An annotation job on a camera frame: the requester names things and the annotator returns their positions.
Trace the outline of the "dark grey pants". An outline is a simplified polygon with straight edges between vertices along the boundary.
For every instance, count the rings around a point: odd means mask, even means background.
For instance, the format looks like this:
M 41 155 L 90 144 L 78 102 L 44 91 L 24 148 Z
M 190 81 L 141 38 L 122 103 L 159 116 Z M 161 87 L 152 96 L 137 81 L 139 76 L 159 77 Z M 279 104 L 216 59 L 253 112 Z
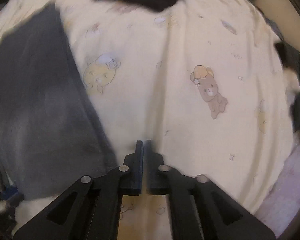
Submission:
M 0 172 L 26 200 L 117 166 L 53 3 L 0 42 Z

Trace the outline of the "cream bear print bedsheet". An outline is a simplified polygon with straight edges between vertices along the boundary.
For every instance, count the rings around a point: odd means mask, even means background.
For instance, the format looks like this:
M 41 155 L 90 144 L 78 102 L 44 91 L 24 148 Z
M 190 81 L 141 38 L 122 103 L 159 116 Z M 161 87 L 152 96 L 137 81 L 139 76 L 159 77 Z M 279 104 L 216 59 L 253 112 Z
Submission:
M 178 0 L 162 12 L 116 0 L 10 0 L 0 42 L 50 3 L 116 167 L 143 142 L 141 193 L 123 195 L 116 239 L 173 239 L 167 197 L 147 191 L 147 141 L 166 165 L 206 175 L 255 216 L 294 144 L 281 41 L 261 12 L 249 0 Z M 65 191 L 26 200 L 0 172 L 2 192 L 9 186 L 17 194 L 2 199 L 0 219 L 14 216 L 12 237 Z

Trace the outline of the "dark clothes pile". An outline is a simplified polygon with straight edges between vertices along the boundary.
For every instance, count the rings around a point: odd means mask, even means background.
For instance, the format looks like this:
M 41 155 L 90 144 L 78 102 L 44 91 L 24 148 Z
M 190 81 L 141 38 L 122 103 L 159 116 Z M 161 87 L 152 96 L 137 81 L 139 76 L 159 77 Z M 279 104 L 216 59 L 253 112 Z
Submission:
M 275 49 L 280 57 L 285 82 L 289 114 L 293 131 L 300 131 L 300 52 L 286 42 L 277 42 Z

